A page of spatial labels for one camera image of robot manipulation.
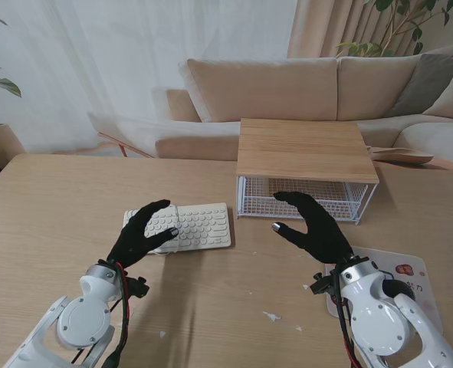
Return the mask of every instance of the white wire basket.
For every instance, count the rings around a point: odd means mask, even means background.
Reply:
[[[296,207],[277,201],[274,193],[302,192],[313,196],[337,221],[359,223],[376,185],[301,179],[238,177],[238,217],[302,219]]]

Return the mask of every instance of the beige sofa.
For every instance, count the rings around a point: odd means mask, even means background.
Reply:
[[[453,48],[441,52],[453,54]],[[189,59],[181,66],[186,89],[153,91],[157,121],[94,114],[92,122],[105,136],[149,156],[236,160],[242,117],[353,121],[369,146],[422,150],[453,161],[453,113],[384,117],[419,58]]]

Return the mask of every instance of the robotic hand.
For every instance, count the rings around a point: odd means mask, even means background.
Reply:
[[[10,368],[94,367],[112,340],[114,328],[110,325],[110,312],[119,301],[123,305],[123,326],[117,348],[107,357],[103,368],[119,365],[120,354],[126,345],[129,323],[128,299],[144,297],[149,290],[144,278],[128,278],[124,271],[140,261],[149,251],[177,236],[177,228],[169,228],[145,238],[144,228],[153,213],[168,207],[163,199],[142,207],[127,223],[105,261],[99,260],[80,279],[83,294],[73,301],[61,297],[51,305],[35,329],[5,364]],[[109,308],[109,301],[117,302]],[[62,345],[78,349],[76,357],[67,362],[44,345],[44,338],[56,323],[57,338]],[[91,347],[84,361],[74,365],[86,347]]]
[[[303,234],[282,222],[275,222],[273,230],[318,261],[336,265],[331,275],[315,274],[317,281],[310,288],[314,294],[329,293],[335,297],[352,366],[361,367],[353,343],[368,367],[387,368],[384,357],[401,351],[417,332],[422,352],[401,368],[453,368],[453,349],[414,301],[412,290],[404,282],[385,280],[374,262],[355,256],[335,220],[311,196],[278,192],[274,197],[295,206],[309,231]],[[353,305],[353,342],[347,332],[343,297]]]

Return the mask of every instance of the black glove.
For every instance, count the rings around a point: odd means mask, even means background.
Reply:
[[[116,244],[107,256],[107,260],[114,260],[119,262],[124,268],[127,268],[140,261],[149,251],[175,238],[179,233],[177,228],[168,228],[149,238],[144,237],[144,229],[153,213],[158,212],[160,209],[165,209],[169,205],[170,201],[168,199],[162,199],[142,207],[130,218],[127,225],[120,232]]]
[[[298,232],[282,222],[273,229],[289,242],[310,253],[323,263],[349,261],[352,247],[343,236],[335,219],[311,196],[300,192],[277,192],[274,197],[297,208],[308,226],[308,233]]]

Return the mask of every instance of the white keyboard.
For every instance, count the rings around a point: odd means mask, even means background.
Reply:
[[[124,213],[123,226],[126,226],[137,211],[131,209]],[[149,237],[172,227],[176,227],[179,234],[150,253],[225,248],[231,245],[226,203],[170,205],[153,215],[144,235]]]

